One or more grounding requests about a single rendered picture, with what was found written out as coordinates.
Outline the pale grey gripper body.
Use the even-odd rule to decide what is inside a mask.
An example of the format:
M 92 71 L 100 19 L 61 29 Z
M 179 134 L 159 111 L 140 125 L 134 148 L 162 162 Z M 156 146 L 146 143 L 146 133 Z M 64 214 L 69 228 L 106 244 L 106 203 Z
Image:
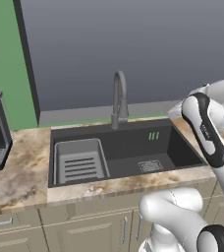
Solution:
M 178 119 L 182 117 L 182 104 L 183 101 L 180 100 L 177 104 L 175 104 L 169 111 L 168 116 L 171 120 Z

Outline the dark grey sink basin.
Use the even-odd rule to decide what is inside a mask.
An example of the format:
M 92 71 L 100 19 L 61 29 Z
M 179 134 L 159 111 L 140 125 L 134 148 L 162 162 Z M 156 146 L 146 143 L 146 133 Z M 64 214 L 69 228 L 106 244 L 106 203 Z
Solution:
M 92 138 L 101 141 L 110 177 L 54 185 L 55 145 Z M 141 172 L 138 163 L 153 159 L 159 160 L 163 169 Z M 50 140 L 48 186 L 54 188 L 205 165 L 203 158 L 169 119 L 128 122 L 120 125 L 117 130 L 113 130 L 109 124 L 55 129 L 51 132 Z

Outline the square sink drain grate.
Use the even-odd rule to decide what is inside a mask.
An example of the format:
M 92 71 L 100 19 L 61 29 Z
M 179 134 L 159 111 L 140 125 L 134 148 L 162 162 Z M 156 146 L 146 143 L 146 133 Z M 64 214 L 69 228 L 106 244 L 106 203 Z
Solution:
M 141 161 L 138 166 L 141 172 L 155 172 L 163 169 L 161 162 L 157 159 Z

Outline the grey slotted sink tray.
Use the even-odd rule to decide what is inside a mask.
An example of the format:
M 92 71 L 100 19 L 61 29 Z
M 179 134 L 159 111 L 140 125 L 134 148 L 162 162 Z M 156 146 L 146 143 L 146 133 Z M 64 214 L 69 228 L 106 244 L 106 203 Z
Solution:
M 65 141 L 55 145 L 54 185 L 109 177 L 109 169 L 99 139 Z

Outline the grey arched tap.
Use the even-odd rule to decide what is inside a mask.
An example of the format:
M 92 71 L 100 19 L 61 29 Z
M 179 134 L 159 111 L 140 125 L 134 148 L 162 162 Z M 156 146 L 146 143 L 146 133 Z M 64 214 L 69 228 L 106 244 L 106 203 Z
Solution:
M 114 75 L 113 111 L 111 114 L 111 128 L 113 130 L 117 130 L 120 123 L 128 121 L 127 97 L 126 77 L 121 70 L 118 70 Z

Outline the dark framed window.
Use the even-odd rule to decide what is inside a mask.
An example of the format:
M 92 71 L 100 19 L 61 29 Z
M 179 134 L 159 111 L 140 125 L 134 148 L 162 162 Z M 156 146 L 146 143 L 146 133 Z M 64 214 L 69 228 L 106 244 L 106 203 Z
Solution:
M 109 118 L 116 71 L 131 115 L 224 79 L 224 0 L 13 0 L 42 124 Z

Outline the beige cupboard run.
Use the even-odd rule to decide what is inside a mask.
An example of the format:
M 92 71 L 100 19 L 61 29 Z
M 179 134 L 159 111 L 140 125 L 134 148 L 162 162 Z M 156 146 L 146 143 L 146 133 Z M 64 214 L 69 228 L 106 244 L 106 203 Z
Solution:
M 224 195 L 216 180 L 199 183 L 196 186 L 201 194 L 203 208 L 200 215 L 210 224 L 224 224 Z

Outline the beige cupboard door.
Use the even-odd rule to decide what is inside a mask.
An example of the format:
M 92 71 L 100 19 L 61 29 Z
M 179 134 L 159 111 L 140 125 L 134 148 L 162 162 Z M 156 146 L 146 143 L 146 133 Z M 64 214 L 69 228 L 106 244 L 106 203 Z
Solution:
M 139 224 L 139 201 L 140 201 L 140 196 L 136 198 L 136 201 L 133 204 L 131 241 L 129 245 L 129 252 L 139 252 L 139 248 L 141 244 L 149 237 L 149 234 L 151 231 L 151 223 L 142 219 L 140 240 L 139 241 L 136 240 L 138 224 Z
M 121 210 L 53 223 L 43 221 L 49 252 L 128 252 L 132 213 Z M 123 244 L 124 216 L 128 217 L 126 244 Z

